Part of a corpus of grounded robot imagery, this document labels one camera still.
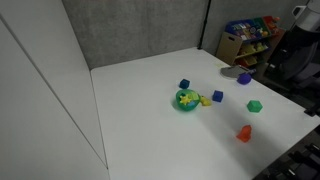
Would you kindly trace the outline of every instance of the table surface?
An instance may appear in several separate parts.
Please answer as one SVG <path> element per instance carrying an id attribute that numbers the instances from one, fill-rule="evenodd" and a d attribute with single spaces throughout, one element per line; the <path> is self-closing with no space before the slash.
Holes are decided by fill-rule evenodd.
<path id="1" fill-rule="evenodd" d="M 111 180 L 251 179 L 319 123 L 304 108 L 251 81 L 220 75 L 225 63 L 196 48 L 92 70 Z M 176 108 L 182 79 L 190 89 L 221 103 Z M 250 113 L 246 104 L 263 109 Z M 252 138 L 235 136 L 244 125 Z"/>

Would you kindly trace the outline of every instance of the wooden shelf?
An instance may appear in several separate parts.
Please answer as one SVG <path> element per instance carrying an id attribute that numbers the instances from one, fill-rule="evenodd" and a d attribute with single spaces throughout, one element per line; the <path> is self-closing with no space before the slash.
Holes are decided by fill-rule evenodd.
<path id="1" fill-rule="evenodd" d="M 256 51 L 256 52 L 252 52 L 252 53 L 248 53 L 248 54 L 236 56 L 235 59 L 240 59 L 240 58 L 244 58 L 244 57 L 251 56 L 251 55 L 254 55 L 254 54 L 258 54 L 258 53 L 264 52 L 264 51 L 266 51 L 266 50 L 268 50 L 268 49 L 269 49 L 269 48 L 264 49 L 264 50 L 262 50 L 262 51 Z"/>

